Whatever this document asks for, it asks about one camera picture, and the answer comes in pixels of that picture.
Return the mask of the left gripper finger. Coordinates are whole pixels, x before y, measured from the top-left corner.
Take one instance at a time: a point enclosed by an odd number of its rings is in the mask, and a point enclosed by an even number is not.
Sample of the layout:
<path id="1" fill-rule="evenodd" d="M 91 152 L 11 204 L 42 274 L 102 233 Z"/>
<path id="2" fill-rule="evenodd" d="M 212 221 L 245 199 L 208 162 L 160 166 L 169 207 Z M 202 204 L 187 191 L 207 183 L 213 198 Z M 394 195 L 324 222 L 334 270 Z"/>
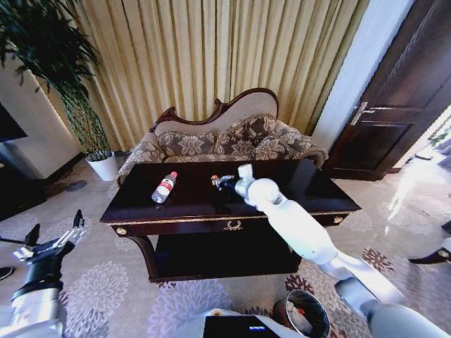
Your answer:
<path id="1" fill-rule="evenodd" d="M 52 245 L 53 249 L 65 246 L 66 243 L 71 242 L 75 246 L 81 241 L 86 233 L 85 219 L 83 218 L 82 211 L 77 210 L 73 219 L 73 226 L 67 230 L 62 236 L 60 236 Z"/>
<path id="2" fill-rule="evenodd" d="M 24 240 L 19 241 L 20 247 L 13 252 L 13 255 L 20 261 L 26 261 L 34 256 L 33 249 L 37 246 L 39 239 L 40 224 L 36 224 L 26 235 Z"/>

